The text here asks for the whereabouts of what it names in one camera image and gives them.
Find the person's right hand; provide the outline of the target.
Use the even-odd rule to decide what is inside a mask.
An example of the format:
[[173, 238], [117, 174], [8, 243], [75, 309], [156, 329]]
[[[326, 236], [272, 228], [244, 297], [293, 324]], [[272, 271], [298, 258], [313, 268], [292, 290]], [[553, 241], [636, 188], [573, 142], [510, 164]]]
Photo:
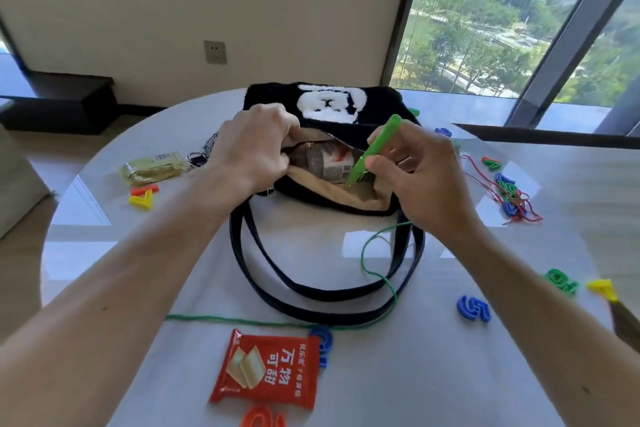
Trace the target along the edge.
[[401, 169], [401, 183], [392, 189], [414, 225], [444, 245], [483, 233], [452, 140], [403, 120], [380, 155]]

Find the person's left hand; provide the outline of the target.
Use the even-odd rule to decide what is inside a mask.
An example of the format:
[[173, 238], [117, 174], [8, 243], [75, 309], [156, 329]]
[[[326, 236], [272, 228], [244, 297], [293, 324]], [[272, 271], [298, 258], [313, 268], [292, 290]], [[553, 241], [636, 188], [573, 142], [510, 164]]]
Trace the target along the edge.
[[290, 166], [283, 149], [260, 144], [260, 105], [242, 110], [221, 126], [207, 162], [214, 176], [230, 185], [230, 196], [240, 201], [270, 188]]

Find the green plastic lacing needle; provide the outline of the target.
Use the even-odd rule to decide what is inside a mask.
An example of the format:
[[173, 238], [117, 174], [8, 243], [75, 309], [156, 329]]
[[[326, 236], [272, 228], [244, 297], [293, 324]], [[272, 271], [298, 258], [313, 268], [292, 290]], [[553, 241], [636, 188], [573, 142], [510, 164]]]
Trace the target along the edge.
[[400, 115], [393, 114], [387, 123], [382, 126], [377, 136], [372, 140], [372, 143], [353, 165], [346, 180], [347, 185], [353, 185], [368, 172], [365, 165], [366, 158], [373, 155], [380, 155], [385, 146], [394, 137], [402, 122], [403, 118]]

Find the black fuzzy bag white print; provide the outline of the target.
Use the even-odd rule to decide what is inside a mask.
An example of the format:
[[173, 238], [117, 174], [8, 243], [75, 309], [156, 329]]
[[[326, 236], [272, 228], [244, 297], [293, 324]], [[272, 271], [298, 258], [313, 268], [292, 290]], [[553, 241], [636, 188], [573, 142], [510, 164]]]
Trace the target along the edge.
[[[300, 143], [337, 140], [349, 148], [365, 151], [369, 147], [368, 137], [379, 126], [386, 124], [393, 114], [418, 124], [417, 118], [404, 104], [401, 94], [387, 86], [361, 88], [305, 82], [256, 83], [246, 90], [243, 109], [248, 110], [254, 105], [267, 103], [280, 103], [286, 111], [299, 119], [301, 130], [305, 132], [305, 137]], [[267, 305], [290, 318], [343, 330], [365, 328], [388, 315], [419, 264], [426, 242], [425, 232], [410, 223], [391, 190], [376, 177], [361, 178], [353, 185], [332, 184], [291, 164], [286, 175], [277, 180], [273, 188], [275, 192], [302, 203], [351, 215], [380, 217], [395, 215], [397, 222], [392, 227], [395, 232], [394, 248], [387, 274], [378, 277], [375, 282], [336, 290], [323, 290], [298, 284], [288, 277], [268, 255], [260, 240], [250, 201], [247, 199], [230, 215], [230, 244], [241, 272], [258, 296]], [[364, 298], [387, 288], [391, 293], [390, 299], [377, 309], [343, 314], [306, 310], [283, 302], [265, 291], [252, 277], [243, 252], [244, 225], [247, 226], [255, 245], [276, 276], [290, 290], [303, 298], [324, 303], [343, 303]], [[412, 263], [401, 284], [391, 290], [390, 281], [404, 262], [410, 239], [413, 239], [414, 244]]]

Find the person's left forearm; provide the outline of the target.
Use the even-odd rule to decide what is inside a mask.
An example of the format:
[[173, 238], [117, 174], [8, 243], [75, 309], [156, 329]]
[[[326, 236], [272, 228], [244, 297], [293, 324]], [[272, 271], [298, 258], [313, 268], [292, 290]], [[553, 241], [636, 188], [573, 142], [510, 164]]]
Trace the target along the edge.
[[105, 427], [196, 262], [258, 182], [200, 169], [0, 346], [0, 427]]

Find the person's right forearm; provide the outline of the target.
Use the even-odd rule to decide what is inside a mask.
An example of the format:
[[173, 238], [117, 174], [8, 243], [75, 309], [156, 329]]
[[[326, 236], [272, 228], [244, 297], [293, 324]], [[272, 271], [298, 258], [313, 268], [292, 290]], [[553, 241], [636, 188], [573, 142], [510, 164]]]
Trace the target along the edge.
[[566, 427], [640, 427], [640, 354], [478, 220], [433, 235], [476, 282]]

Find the clear plastic bottle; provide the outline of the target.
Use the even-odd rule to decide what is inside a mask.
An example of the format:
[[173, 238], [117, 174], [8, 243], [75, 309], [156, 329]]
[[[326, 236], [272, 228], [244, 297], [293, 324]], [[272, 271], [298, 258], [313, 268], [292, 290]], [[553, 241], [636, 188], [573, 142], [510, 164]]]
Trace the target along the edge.
[[348, 181], [350, 172], [364, 152], [337, 140], [303, 142], [289, 150], [291, 165], [332, 184]]

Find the yellow-green snack packet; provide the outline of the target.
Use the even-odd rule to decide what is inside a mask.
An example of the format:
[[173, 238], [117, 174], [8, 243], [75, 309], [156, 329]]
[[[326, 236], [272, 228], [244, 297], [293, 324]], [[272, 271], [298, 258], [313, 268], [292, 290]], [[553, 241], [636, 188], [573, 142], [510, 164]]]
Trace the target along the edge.
[[188, 161], [177, 152], [135, 158], [118, 168], [122, 179], [132, 187], [143, 187], [173, 178], [190, 169]]

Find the blue plastic number five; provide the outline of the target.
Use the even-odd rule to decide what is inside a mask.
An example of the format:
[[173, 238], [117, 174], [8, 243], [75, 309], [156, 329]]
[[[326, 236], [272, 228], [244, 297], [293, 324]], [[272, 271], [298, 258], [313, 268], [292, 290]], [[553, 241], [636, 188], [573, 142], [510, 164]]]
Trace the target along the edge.
[[456, 302], [456, 309], [468, 321], [479, 319], [483, 323], [489, 323], [492, 320], [489, 304], [473, 296], [461, 296]]

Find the black low ledge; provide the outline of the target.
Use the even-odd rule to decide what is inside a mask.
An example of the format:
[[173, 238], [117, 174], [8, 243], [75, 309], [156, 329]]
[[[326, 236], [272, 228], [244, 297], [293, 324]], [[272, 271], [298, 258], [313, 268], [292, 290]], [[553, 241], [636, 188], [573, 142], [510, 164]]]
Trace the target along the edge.
[[121, 115], [113, 79], [35, 72], [0, 76], [0, 124], [11, 131], [99, 135]]

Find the red snack packet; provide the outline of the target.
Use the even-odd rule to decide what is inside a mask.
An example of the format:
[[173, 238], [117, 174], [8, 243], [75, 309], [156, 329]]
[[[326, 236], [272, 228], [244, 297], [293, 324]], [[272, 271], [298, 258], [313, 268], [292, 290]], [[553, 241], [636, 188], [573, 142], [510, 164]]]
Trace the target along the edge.
[[251, 335], [234, 329], [209, 402], [237, 398], [313, 410], [321, 352], [318, 336]]

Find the beige wall socket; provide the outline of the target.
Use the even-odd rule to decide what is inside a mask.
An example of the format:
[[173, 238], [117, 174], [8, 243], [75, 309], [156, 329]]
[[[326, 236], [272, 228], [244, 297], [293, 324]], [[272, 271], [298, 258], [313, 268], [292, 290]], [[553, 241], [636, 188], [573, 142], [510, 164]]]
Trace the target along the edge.
[[226, 44], [221, 41], [204, 41], [205, 61], [212, 65], [226, 65]]

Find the dark window frame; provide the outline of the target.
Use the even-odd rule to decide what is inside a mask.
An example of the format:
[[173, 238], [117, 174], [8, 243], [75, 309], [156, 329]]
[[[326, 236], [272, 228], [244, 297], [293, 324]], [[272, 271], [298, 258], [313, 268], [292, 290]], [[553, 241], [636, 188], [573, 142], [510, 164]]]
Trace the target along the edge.
[[482, 140], [640, 149], [640, 0], [401, 0], [380, 83]]

